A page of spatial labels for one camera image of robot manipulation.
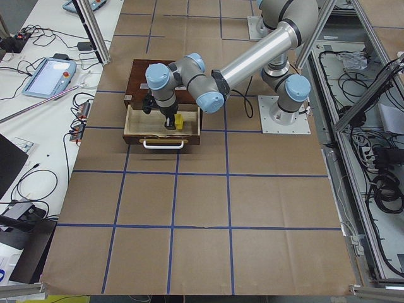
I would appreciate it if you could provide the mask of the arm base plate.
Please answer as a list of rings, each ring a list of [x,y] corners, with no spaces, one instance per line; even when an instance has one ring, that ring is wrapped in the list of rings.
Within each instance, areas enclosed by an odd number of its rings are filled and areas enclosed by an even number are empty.
[[[263,134],[311,134],[303,104],[294,113],[284,112],[279,108],[278,96],[259,95],[258,104]]]
[[[250,41],[259,41],[272,32],[272,30],[264,25],[263,18],[261,16],[248,16],[247,25]]]

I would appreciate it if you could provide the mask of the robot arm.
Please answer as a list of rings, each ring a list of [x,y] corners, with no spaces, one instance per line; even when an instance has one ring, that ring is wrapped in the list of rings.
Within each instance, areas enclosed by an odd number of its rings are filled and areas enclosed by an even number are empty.
[[[271,118],[281,125],[294,123],[309,96],[311,84],[306,77],[290,72],[287,52],[313,34],[318,23],[318,4],[316,1],[258,1],[258,8],[264,27],[271,32],[226,67],[212,70],[211,75],[205,75],[204,61],[197,53],[168,65],[159,62],[148,66],[146,82],[165,116],[167,129],[175,129],[178,86],[184,86],[201,110],[211,114],[224,105],[231,90],[257,71],[279,94],[271,107]]]

